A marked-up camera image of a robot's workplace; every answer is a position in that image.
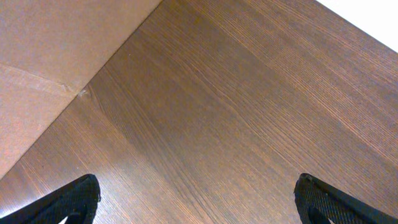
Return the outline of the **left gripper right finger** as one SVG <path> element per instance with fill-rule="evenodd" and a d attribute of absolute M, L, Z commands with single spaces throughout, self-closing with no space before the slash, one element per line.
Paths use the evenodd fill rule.
<path fill-rule="evenodd" d="M 397 218 L 308 173 L 299 176 L 294 195 L 302 223 L 397 223 Z"/>

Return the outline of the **brown cardboard box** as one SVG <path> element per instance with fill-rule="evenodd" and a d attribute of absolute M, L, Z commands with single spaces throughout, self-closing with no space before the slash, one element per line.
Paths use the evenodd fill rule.
<path fill-rule="evenodd" d="M 1 174 L 6 174 L 159 0 L 1 2 Z"/>

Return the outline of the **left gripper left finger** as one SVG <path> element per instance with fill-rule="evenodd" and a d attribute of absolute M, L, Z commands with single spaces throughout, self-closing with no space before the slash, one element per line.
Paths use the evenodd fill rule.
<path fill-rule="evenodd" d="M 100 202 L 95 175 L 86 174 L 31 204 L 1 218 L 1 223 L 92 224 Z"/>

